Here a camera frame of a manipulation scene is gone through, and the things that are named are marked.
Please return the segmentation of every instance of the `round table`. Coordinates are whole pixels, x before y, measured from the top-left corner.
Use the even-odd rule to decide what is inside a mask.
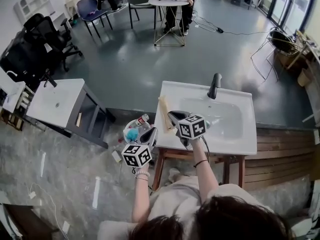
[[[162,24],[164,23],[165,21],[165,18],[166,18],[166,15],[167,15],[167,11],[164,11],[164,9],[162,7],[169,7],[172,14],[174,15],[174,20],[175,20],[175,23],[177,26],[179,26],[179,23],[177,21],[177,18],[176,18],[176,15],[174,14],[173,10],[171,7],[179,7],[180,8],[180,11],[182,12],[182,6],[186,6],[188,5],[189,3],[187,2],[187,0],[149,0],[148,1],[149,4],[153,5],[153,6],[157,6],[160,8],[160,10],[163,11],[163,14],[164,14],[164,17],[162,19],[162,22],[161,22],[161,25],[160,25],[160,32],[161,32],[161,27],[162,27]],[[162,35],[158,40],[156,40],[156,36],[157,36],[157,27],[155,27],[155,30],[154,30],[154,46],[185,46],[186,45],[186,40],[185,40],[185,36],[183,35],[183,32],[185,31],[184,30],[184,27],[183,27],[183,21],[182,21],[182,31],[181,29],[179,28],[179,31],[180,31],[180,34],[181,34],[181,37],[180,36],[177,36],[176,33],[174,33],[172,31],[172,29],[170,29],[169,32],[165,33],[164,35]],[[178,40],[178,44],[176,43],[158,43],[163,37],[165,37],[166,35],[168,34],[173,34],[177,40]]]

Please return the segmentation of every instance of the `black faucet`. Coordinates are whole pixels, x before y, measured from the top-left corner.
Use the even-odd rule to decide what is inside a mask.
[[[218,88],[221,88],[221,79],[222,79],[222,75],[220,73],[215,73],[211,86],[210,86],[210,90],[207,93],[208,97],[211,99],[216,99],[217,97],[217,90]]]

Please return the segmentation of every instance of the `floor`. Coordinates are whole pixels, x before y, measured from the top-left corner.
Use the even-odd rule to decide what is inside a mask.
[[[114,150],[121,152],[124,148],[125,144],[118,142],[123,128],[124,125],[112,126],[106,136],[110,147],[104,149],[76,135],[69,139],[51,129],[43,132],[28,124],[19,132],[0,121],[0,140],[5,140],[0,142],[0,192],[12,204],[35,206],[36,213],[54,227],[56,220],[61,228],[68,222],[70,240],[95,239],[100,222],[105,220],[130,221],[134,175],[129,167],[116,163],[111,156]],[[156,159],[157,150],[153,151]],[[185,175],[195,174],[189,161],[166,160],[161,186],[168,182],[172,167]],[[217,180],[222,182],[223,164],[211,167]],[[230,183],[238,181],[238,170],[236,164],[230,168]],[[153,179],[153,168],[150,174]],[[96,177],[101,181],[97,209],[94,209]],[[33,191],[36,197],[30,199]],[[304,207],[309,192],[308,177],[250,191],[262,204],[288,218],[296,216]],[[54,238],[63,239],[59,232]]]
[[[258,10],[247,10],[230,0],[196,0],[194,9],[225,32],[267,32],[273,26]],[[255,71],[250,57],[267,33],[212,33],[193,22],[185,47],[154,47],[154,12],[145,9],[138,13],[140,21],[132,13],[133,30],[128,8],[109,16],[113,31],[104,19],[105,28],[101,23],[97,25],[101,39],[93,27],[91,37],[78,20],[72,35],[84,59],[68,58],[70,71],[57,70],[54,78],[83,78],[108,108],[155,113],[162,81],[209,86],[214,74],[221,73],[223,88],[252,93],[257,123],[290,128],[314,126],[313,120],[302,123],[312,109],[305,89],[294,78],[284,72],[277,81],[272,71],[264,81]],[[271,51],[267,45],[254,57],[264,76],[270,70],[265,59]]]

